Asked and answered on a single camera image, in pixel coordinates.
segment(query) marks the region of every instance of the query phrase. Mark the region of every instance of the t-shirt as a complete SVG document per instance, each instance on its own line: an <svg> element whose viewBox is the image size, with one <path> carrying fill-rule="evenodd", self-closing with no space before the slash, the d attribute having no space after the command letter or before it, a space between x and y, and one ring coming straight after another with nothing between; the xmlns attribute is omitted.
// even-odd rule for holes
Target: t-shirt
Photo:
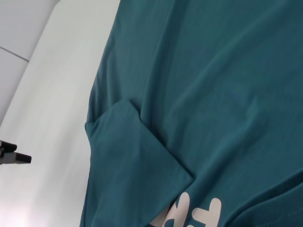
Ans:
<svg viewBox="0 0 303 227"><path fill-rule="evenodd" d="M303 226L303 1L121 0L81 227Z"/></svg>

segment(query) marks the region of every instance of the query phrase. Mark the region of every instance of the white wall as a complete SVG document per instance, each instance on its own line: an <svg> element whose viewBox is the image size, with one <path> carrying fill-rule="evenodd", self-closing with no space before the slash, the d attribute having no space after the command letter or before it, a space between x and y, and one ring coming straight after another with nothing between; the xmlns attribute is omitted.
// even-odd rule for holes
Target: white wall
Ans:
<svg viewBox="0 0 303 227"><path fill-rule="evenodd" d="M0 126L1 140L32 156L0 165L1 227L79 226L90 148L90 90L119 0L56 5Z"/></svg>
<svg viewBox="0 0 303 227"><path fill-rule="evenodd" d="M0 49L0 125L26 66L27 61Z"/></svg>
<svg viewBox="0 0 303 227"><path fill-rule="evenodd" d="M59 0L0 0L0 125Z"/></svg>
<svg viewBox="0 0 303 227"><path fill-rule="evenodd" d="M0 0L0 46L30 60L59 0Z"/></svg>

